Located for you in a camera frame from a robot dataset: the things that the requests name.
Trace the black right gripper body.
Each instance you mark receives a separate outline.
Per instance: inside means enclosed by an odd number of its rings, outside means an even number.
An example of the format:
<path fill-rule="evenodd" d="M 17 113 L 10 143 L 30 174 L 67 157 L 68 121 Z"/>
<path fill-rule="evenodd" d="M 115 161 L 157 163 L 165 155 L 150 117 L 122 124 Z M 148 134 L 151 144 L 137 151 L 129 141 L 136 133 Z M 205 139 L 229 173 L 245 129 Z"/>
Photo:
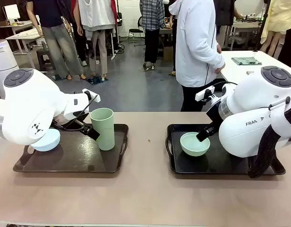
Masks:
<path fill-rule="evenodd" d="M 211 107 L 206 112 L 206 115 L 211 119 L 210 125 L 215 131 L 218 131 L 223 119 L 222 116 L 219 113 L 219 105 L 221 103 L 221 98 L 215 99 L 214 102 L 211 102 Z"/>

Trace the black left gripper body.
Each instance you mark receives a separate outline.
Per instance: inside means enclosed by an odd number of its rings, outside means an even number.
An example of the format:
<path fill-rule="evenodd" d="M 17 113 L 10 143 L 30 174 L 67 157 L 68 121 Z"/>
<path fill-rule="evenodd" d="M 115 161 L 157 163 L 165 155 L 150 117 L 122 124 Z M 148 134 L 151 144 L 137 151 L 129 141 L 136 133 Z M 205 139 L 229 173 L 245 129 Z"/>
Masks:
<path fill-rule="evenodd" d="M 52 121 L 52 128 L 59 131 L 80 131 L 83 130 L 85 124 L 83 120 L 88 116 L 85 112 L 74 112 L 74 119 L 71 119 L 68 123 L 58 125 L 55 120 Z"/>

